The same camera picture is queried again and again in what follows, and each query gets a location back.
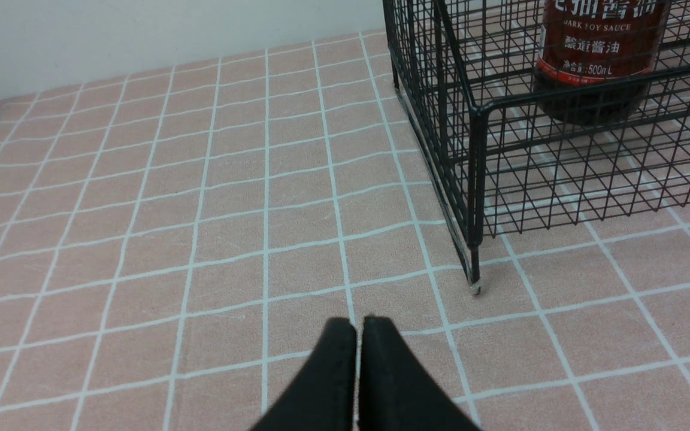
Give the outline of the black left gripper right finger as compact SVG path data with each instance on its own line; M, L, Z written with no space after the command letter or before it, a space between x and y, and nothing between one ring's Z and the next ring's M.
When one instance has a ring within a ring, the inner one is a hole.
M389 317L366 316L358 396L361 430L477 430L439 387Z

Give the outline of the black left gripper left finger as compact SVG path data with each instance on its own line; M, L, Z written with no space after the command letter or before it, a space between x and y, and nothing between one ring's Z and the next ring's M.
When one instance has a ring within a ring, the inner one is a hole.
M324 324L314 350L253 430L351 430L356 330L345 317Z

